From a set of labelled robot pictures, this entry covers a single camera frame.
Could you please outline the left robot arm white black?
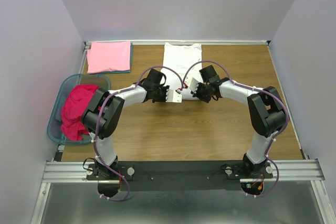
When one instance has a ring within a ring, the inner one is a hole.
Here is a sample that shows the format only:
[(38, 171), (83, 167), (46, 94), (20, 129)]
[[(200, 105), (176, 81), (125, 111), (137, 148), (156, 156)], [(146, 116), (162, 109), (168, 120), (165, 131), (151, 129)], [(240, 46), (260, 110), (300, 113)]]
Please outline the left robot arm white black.
[(98, 88), (81, 116), (81, 122), (91, 136), (98, 173), (104, 179), (122, 177), (113, 146), (113, 133), (122, 110), (148, 100), (167, 102), (170, 86), (165, 84), (166, 75), (154, 68), (148, 71), (145, 78), (141, 77), (127, 88), (110, 91)]

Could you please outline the white t-shirt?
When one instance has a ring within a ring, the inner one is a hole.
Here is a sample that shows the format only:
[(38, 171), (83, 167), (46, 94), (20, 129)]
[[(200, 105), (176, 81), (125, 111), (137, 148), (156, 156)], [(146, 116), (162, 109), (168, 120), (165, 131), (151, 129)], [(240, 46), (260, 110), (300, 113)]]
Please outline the white t-shirt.
[[(173, 69), (183, 79), (189, 67), (202, 61), (202, 45), (193, 44), (190, 46), (175, 46), (169, 43), (164, 45), (163, 66)], [(166, 79), (162, 79), (171, 89), (181, 87), (181, 83), (176, 74), (168, 69), (162, 68)]]

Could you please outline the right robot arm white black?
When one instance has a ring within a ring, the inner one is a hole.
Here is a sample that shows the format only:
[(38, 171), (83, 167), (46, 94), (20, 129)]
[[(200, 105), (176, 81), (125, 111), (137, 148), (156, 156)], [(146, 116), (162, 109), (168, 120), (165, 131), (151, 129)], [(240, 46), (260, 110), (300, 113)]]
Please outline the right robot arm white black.
[(220, 78), (213, 66), (199, 71), (202, 82), (185, 80), (193, 97), (209, 103), (211, 99), (232, 99), (248, 107), (254, 136), (249, 150), (243, 155), (239, 172), (252, 178), (266, 167), (269, 150), (288, 125), (288, 111), (276, 88), (247, 86), (227, 77)]

